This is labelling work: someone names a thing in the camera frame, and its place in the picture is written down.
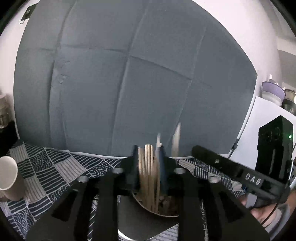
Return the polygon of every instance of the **gray backdrop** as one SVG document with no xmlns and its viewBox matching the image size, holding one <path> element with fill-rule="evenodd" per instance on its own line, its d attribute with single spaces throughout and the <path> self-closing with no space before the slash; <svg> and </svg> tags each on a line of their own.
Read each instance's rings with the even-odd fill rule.
<svg viewBox="0 0 296 241">
<path fill-rule="evenodd" d="M 191 0 L 41 0 L 17 53 L 17 126 L 32 144 L 127 156 L 158 132 L 170 153 L 181 122 L 180 156 L 228 153 L 256 77 Z"/>
</svg>

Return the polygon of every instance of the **white cup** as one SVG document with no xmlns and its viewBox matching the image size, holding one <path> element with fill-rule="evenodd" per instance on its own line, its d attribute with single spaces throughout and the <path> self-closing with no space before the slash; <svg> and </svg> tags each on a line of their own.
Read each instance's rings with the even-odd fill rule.
<svg viewBox="0 0 296 241">
<path fill-rule="evenodd" d="M 25 184 L 16 161 L 10 156 L 0 157 L 0 202 L 18 201 L 25 195 Z"/>
</svg>

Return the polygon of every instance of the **purple bowl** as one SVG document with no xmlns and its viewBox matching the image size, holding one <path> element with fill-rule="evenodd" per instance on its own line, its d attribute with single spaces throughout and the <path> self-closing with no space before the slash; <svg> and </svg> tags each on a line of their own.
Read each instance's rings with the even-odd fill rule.
<svg viewBox="0 0 296 241">
<path fill-rule="evenodd" d="M 286 96 L 285 91 L 281 87 L 268 81 L 262 82 L 262 91 L 266 91 L 276 95 L 281 99 L 281 101 L 283 101 Z"/>
</svg>

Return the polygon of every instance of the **patterned tablecloth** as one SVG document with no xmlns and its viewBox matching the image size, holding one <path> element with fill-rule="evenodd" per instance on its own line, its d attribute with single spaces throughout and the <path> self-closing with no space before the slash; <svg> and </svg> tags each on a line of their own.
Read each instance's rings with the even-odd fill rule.
<svg viewBox="0 0 296 241">
<path fill-rule="evenodd" d="M 40 215 L 50 208 L 81 175 L 89 178 L 99 177 L 120 164 L 120 159 L 78 155 L 51 148 L 39 147 L 17 141 L 7 154 L 13 157 L 25 180 L 25 197 L 18 202 L 0 203 L 4 214 L 15 230 L 23 237 Z M 243 194 L 241 184 L 227 175 L 195 158 L 178 159 L 181 166 L 188 169 L 195 177 L 207 179 L 217 176 L 236 196 Z M 88 240 L 92 237 L 92 225 L 96 203 L 93 203 Z M 154 237 L 154 240 L 177 240 L 178 225 Z"/>
</svg>

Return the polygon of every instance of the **human hand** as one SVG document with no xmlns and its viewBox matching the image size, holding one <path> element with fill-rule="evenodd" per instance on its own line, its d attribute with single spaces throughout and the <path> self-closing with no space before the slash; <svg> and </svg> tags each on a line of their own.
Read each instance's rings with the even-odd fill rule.
<svg viewBox="0 0 296 241">
<path fill-rule="evenodd" d="M 247 195 L 243 195 L 239 197 L 240 202 L 245 206 L 247 204 Z M 265 206 L 265 207 L 260 207 L 260 208 L 253 208 L 250 213 L 256 218 L 260 223 L 262 223 L 268 215 L 272 212 L 274 209 L 275 204 Z M 269 224 L 272 223 L 272 221 L 276 218 L 276 212 L 274 212 L 270 218 L 263 224 L 263 227 L 268 226 Z"/>
</svg>

